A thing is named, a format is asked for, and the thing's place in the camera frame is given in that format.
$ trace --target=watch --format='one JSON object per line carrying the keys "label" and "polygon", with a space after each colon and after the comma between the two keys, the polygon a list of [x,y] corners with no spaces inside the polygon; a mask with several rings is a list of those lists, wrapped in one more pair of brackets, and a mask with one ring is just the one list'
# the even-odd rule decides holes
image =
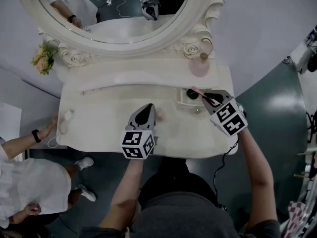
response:
{"label": "watch", "polygon": [[39,132],[39,130],[38,130],[38,129],[35,129],[35,130],[32,131],[32,134],[33,134],[33,136],[34,136],[35,141],[36,141],[37,143],[40,143],[41,140],[40,140],[39,137],[38,137],[38,132]]}
{"label": "watch", "polygon": [[67,19],[67,21],[69,22],[69,23],[71,23],[72,21],[73,21],[73,18],[75,18],[76,17],[76,15],[71,15],[68,19]]}

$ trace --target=pink bottle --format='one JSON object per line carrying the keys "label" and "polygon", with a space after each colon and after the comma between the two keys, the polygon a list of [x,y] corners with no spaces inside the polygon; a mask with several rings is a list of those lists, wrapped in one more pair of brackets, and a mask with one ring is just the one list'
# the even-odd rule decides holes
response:
{"label": "pink bottle", "polygon": [[201,53],[200,57],[189,61],[189,69],[196,77],[205,77],[209,71],[208,55]]}

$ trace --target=forearm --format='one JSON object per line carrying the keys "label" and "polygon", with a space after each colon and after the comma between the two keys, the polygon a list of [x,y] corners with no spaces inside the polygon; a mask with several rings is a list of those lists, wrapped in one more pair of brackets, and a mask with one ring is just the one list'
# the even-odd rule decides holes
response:
{"label": "forearm", "polygon": [[131,224],[139,197],[143,160],[131,160],[114,193],[110,211],[100,223],[101,228],[123,230]]}
{"label": "forearm", "polygon": [[20,224],[22,221],[25,220],[26,217],[28,217],[29,214],[27,214],[24,210],[14,214],[9,218],[10,224]]}
{"label": "forearm", "polygon": [[241,131],[239,139],[247,161],[251,186],[267,184],[273,186],[271,168],[249,130]]}
{"label": "forearm", "polygon": [[4,149],[5,153],[9,157],[9,159],[11,160],[35,144],[36,144],[36,141],[34,139],[34,136],[29,135],[29,136],[25,136],[25,137],[12,139],[12,140],[4,143],[2,145],[2,148]]}
{"label": "forearm", "polygon": [[57,0],[51,3],[55,9],[66,19],[73,15],[72,11],[68,8],[68,6],[61,0]]}

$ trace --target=hand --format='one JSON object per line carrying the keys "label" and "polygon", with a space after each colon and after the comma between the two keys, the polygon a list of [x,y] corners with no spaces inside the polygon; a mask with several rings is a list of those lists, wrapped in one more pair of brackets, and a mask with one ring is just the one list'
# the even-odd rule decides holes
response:
{"label": "hand", "polygon": [[43,140],[43,139],[47,138],[50,135],[50,133],[52,132],[52,130],[56,129],[56,127],[57,127],[57,119],[58,119],[58,116],[54,116],[53,119],[50,121],[50,123],[47,124],[45,126],[45,128],[41,129],[38,132],[38,138],[40,140]]}
{"label": "hand", "polygon": [[78,28],[81,28],[82,27],[82,24],[81,24],[81,20],[77,17],[73,17],[71,23],[74,25],[74,26],[77,26]]}
{"label": "hand", "polygon": [[29,204],[24,208],[24,212],[27,215],[39,215],[41,213],[41,207],[39,204]]}

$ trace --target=dark floor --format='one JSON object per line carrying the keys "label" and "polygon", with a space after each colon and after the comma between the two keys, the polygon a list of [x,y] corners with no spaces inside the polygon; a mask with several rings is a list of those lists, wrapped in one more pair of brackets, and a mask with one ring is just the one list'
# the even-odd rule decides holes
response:
{"label": "dark floor", "polygon": [[[260,82],[237,98],[248,113],[249,129],[263,150],[273,170],[277,208],[287,214],[290,200],[296,200],[301,180],[294,173],[304,170],[307,144],[307,125],[302,90],[295,69],[284,64],[277,66]],[[93,191],[95,203],[81,198],[79,204],[61,215],[74,231],[84,226],[97,226],[106,215],[111,197],[128,164],[118,153],[82,153],[75,150],[32,150],[31,157],[45,158],[62,165],[72,164],[84,156],[91,156],[95,164],[83,170],[73,186],[83,183]],[[160,157],[150,156],[145,162],[143,183],[153,175]],[[189,170],[212,185],[213,173],[221,166],[221,156],[205,160],[188,160]],[[226,166],[216,179],[219,201],[228,208],[235,224],[241,217],[238,209],[249,209],[250,185],[241,149],[228,156]],[[58,238],[76,237],[60,219],[48,225]]]}
{"label": "dark floor", "polygon": [[[106,21],[110,19],[121,18],[119,12],[117,11],[117,6],[122,4],[122,0],[113,0],[112,5],[107,6],[107,0],[90,0],[95,6],[98,7],[98,12],[101,15],[101,21]],[[142,16],[141,3],[140,0],[126,0],[126,3],[121,5],[119,8],[120,14],[123,17],[139,17]]]}

